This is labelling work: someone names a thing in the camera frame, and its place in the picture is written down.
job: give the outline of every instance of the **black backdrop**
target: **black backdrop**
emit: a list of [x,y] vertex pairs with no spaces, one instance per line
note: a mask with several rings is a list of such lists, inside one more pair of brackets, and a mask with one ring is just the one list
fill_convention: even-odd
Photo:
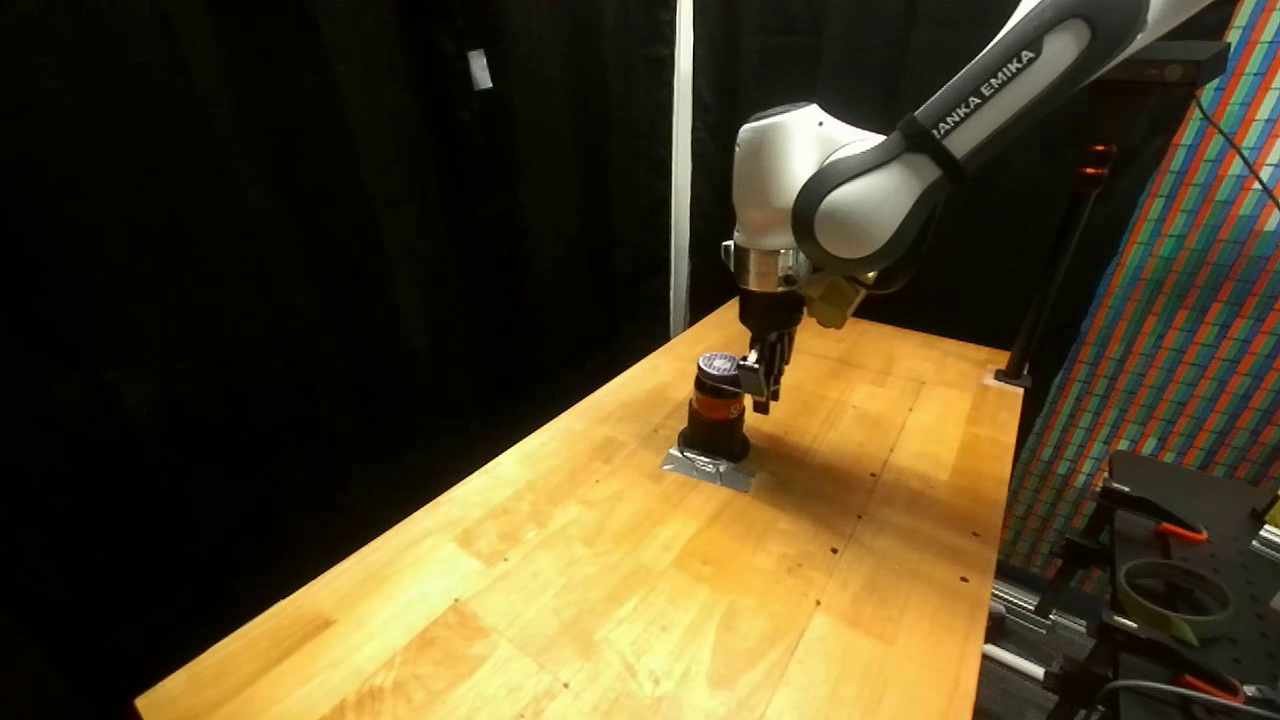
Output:
[[624,0],[6,4],[6,684],[125,708],[657,343],[667,34]]

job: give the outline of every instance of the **small object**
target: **small object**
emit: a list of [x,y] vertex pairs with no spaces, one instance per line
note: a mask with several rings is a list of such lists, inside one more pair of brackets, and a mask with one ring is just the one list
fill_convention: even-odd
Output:
[[737,487],[737,492],[747,492],[754,479],[758,479],[758,474],[747,464],[731,464],[731,461],[719,461],[719,457],[700,457],[693,450],[667,450],[666,468],[680,474],[680,476],[693,476],[693,479],[719,485],[719,487]]
[[493,69],[486,48],[467,48],[473,91],[493,91]]
[[754,453],[754,440],[744,431],[744,389],[737,358],[703,353],[696,361],[687,424],[677,444],[680,453],[714,461],[744,461]]

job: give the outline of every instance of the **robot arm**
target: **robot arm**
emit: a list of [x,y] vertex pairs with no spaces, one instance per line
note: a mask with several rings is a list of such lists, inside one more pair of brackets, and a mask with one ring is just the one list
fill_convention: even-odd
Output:
[[1159,40],[1213,0],[1026,0],[994,44],[889,138],[816,106],[754,117],[737,138],[737,233],[754,353],[740,385],[767,413],[806,309],[839,328],[900,266],[940,196],[1046,110]]

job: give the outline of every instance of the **wooden table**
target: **wooden table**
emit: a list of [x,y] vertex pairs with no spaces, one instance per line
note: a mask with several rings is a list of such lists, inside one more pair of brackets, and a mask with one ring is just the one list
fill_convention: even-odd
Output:
[[150,690],[146,715],[974,715],[1006,353],[806,325],[758,485],[666,474],[719,309]]

